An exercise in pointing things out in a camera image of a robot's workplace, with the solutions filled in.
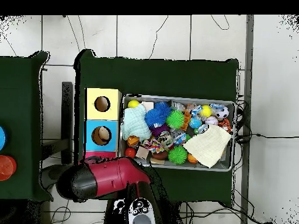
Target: red ball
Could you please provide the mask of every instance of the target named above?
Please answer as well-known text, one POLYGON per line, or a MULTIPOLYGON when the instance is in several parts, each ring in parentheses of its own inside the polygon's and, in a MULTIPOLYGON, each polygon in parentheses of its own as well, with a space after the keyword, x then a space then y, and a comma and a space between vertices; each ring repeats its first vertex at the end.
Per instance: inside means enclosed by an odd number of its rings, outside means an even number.
POLYGON ((136 155, 136 150, 133 148, 127 148, 126 151, 124 152, 124 155, 134 158, 136 155))

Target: yellow box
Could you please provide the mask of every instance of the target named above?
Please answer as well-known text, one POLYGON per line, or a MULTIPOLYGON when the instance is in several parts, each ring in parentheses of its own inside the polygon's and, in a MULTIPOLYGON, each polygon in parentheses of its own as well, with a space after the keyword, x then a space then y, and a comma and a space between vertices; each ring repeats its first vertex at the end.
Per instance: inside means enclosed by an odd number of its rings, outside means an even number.
POLYGON ((120 100, 117 89, 87 88, 87 119, 118 120, 120 100))

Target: blue lid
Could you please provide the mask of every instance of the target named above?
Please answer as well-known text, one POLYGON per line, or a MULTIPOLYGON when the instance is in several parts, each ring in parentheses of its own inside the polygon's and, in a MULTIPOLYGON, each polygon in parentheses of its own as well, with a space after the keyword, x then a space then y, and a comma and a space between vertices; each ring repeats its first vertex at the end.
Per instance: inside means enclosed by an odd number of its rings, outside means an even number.
POLYGON ((5 144, 5 133, 3 128, 0 126, 0 150, 3 149, 5 144))

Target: box hole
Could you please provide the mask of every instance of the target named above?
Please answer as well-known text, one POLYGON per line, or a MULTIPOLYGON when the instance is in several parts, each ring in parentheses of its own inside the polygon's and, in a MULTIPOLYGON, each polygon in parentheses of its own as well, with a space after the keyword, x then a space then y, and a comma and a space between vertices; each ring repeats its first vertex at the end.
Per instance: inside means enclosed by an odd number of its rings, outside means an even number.
POLYGON ((97 109, 97 111, 100 111, 102 113, 105 111, 108 111, 108 109, 110 108, 109 99, 105 96, 100 96, 100 97, 96 98, 95 108, 97 109))
POLYGON ((101 146, 107 145, 110 142, 111 137, 111 131, 105 126, 96 127, 91 134, 92 141, 101 146))

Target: dark green table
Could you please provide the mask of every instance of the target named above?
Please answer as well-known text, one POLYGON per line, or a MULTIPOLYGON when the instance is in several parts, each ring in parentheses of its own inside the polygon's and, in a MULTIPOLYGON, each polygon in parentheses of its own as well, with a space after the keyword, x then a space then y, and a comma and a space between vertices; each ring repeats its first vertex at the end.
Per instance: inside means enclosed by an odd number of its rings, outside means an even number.
POLYGON ((9 180, 0 181, 0 199, 51 200, 40 186, 41 160, 40 89, 46 52, 28 58, 0 57, 0 125, 7 143, 0 155, 16 160, 17 169, 9 180))
MULTIPOLYGON (((238 61, 95 58, 81 51, 76 60, 75 151, 83 149, 84 89, 111 88, 124 93, 236 101, 238 61)), ((222 201, 231 206, 232 170, 228 172, 160 169, 171 201, 222 201)), ((159 183, 154 183, 155 192, 159 183)))

